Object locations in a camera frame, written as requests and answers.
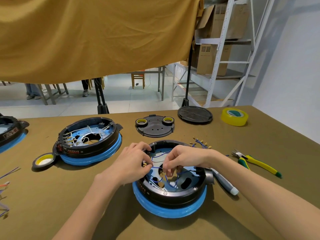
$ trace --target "sneaker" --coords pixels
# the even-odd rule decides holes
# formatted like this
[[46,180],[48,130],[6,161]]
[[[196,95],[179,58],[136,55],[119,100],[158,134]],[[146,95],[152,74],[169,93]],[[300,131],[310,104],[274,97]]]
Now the sneaker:
[[83,97],[87,97],[90,94],[90,92],[88,90],[84,90],[82,93]]

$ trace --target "hand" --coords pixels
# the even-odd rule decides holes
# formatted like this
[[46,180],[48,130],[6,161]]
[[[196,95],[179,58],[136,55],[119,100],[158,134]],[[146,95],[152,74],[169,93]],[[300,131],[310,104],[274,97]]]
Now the hand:
[[[115,173],[119,185],[132,183],[143,178],[150,171],[153,164],[151,158],[142,149],[151,151],[151,147],[145,142],[131,143],[130,146],[123,149],[114,163],[105,170],[107,171],[106,173]],[[142,161],[147,163],[144,168],[141,166]]]
[[172,177],[175,169],[178,173],[182,167],[196,166],[202,168],[212,167],[212,158],[214,153],[218,153],[212,149],[200,149],[185,145],[177,145],[166,156],[163,162],[163,171],[166,172],[167,177]]

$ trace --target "mustard fabric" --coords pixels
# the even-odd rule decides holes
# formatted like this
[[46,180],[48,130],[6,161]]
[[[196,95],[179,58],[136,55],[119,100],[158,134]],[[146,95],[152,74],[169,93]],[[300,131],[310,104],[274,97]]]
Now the mustard fabric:
[[0,80],[58,84],[186,60],[203,0],[0,0]]

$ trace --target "black pants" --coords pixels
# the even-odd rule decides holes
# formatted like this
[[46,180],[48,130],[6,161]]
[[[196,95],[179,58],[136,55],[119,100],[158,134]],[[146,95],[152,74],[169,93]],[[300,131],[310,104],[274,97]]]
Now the black pants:
[[83,90],[88,90],[89,88],[89,80],[81,80],[82,82],[82,86],[83,86]]

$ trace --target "wire cutter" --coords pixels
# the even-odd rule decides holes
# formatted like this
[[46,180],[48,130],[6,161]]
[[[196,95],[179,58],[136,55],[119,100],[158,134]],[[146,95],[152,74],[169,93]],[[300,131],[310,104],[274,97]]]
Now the wire cutter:
[[282,174],[280,172],[275,170],[273,167],[270,167],[269,165],[265,164],[264,162],[259,161],[257,159],[254,159],[250,155],[243,155],[241,152],[239,152],[236,149],[234,149],[234,151],[232,151],[232,155],[234,157],[238,158],[238,164],[241,164],[242,166],[244,166],[245,168],[247,168],[249,170],[250,170],[250,168],[249,168],[247,162],[258,165],[258,166],[264,168],[265,170],[268,170],[270,173],[274,174],[278,178],[282,178]]

